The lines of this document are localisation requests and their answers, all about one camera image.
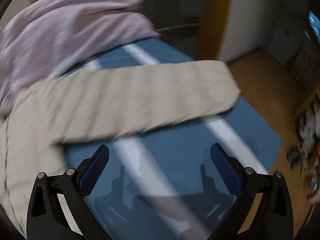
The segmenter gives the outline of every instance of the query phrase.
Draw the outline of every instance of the blue and white striped fabric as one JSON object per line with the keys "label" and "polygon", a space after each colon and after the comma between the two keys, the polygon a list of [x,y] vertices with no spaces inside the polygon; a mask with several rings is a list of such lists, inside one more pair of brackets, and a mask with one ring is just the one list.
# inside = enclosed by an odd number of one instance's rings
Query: blue and white striped fabric
{"label": "blue and white striped fabric", "polygon": [[[96,55],[75,70],[180,63],[192,59],[156,39]],[[77,167],[101,144],[110,160],[85,201],[113,239],[206,239],[235,198],[210,159],[220,143],[244,167],[267,174],[281,140],[243,99],[226,113],[118,140],[71,145],[65,158]]]}

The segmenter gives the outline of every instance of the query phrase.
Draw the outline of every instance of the black object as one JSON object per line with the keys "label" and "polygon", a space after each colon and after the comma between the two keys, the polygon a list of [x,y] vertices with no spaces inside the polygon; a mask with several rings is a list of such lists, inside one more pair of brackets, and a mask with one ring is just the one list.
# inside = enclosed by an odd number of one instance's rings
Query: black object
{"label": "black object", "polygon": [[[211,147],[211,159],[229,192],[237,196],[232,209],[209,237],[217,239],[293,239],[292,207],[286,182],[281,172],[273,176],[257,174],[243,168],[229,157],[219,144]],[[88,196],[109,160],[109,150],[101,145],[90,159],[63,175],[48,177],[38,174],[31,194],[27,238],[31,240],[111,240],[87,208]],[[257,193],[264,193],[251,227],[238,234]],[[63,194],[83,236],[73,232],[63,214],[57,194]]]}

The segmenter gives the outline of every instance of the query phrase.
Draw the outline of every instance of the blue ironing board cover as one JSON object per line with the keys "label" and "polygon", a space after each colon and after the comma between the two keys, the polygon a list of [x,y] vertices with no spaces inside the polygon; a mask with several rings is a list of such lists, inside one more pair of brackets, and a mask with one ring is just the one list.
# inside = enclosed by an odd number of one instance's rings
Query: blue ironing board cover
{"label": "blue ironing board cover", "polygon": [[[127,46],[100,53],[76,65],[68,74],[82,67],[144,65],[144,60],[136,55],[136,50],[155,62],[181,63],[193,60],[156,39],[137,41],[133,45],[133,52]],[[236,106],[222,113],[220,118],[268,172],[280,150],[281,140],[266,121],[243,98],[239,98]],[[83,159],[90,158],[101,144],[107,145],[110,150],[109,163],[92,194],[85,198],[97,221],[113,239],[176,240],[188,234],[197,234],[199,229],[193,228],[195,224],[201,224],[202,229],[211,234],[235,201],[210,159],[210,147],[217,142],[230,156],[234,155],[228,150],[224,135],[220,136],[212,132],[204,120],[197,119],[140,134],[134,139],[137,142],[135,146],[129,148],[127,153],[123,147],[132,138],[120,142],[106,139],[70,145],[65,160],[69,167],[77,167]],[[140,156],[140,160],[132,161],[131,156]],[[134,160],[138,162],[136,171],[132,171],[130,166]],[[161,175],[160,182],[155,181],[155,185],[152,185],[152,181],[135,177],[135,172],[139,172],[141,178],[148,177],[150,171],[140,167],[146,167],[146,163],[150,162],[153,163],[150,169]],[[184,217],[185,214],[179,213],[179,210],[175,211],[176,203],[186,208],[193,219]],[[159,209],[159,205],[167,205],[168,208]]]}

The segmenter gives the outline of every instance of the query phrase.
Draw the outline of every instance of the pink cloth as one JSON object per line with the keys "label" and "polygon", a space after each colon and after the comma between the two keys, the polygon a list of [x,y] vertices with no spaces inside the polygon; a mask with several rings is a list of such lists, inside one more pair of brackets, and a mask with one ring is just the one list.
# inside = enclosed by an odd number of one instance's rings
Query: pink cloth
{"label": "pink cloth", "polygon": [[0,115],[19,91],[118,45],[155,37],[142,0],[40,0],[0,30]]}

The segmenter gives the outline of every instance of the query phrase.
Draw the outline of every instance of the beige fabric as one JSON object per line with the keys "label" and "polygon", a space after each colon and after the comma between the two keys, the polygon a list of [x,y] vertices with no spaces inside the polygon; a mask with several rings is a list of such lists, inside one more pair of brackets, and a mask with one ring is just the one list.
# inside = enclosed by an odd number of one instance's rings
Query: beige fabric
{"label": "beige fabric", "polygon": [[238,89],[219,61],[79,70],[40,81],[17,97],[0,128],[0,201],[26,231],[36,175],[62,174],[58,144],[117,138],[231,108]]}

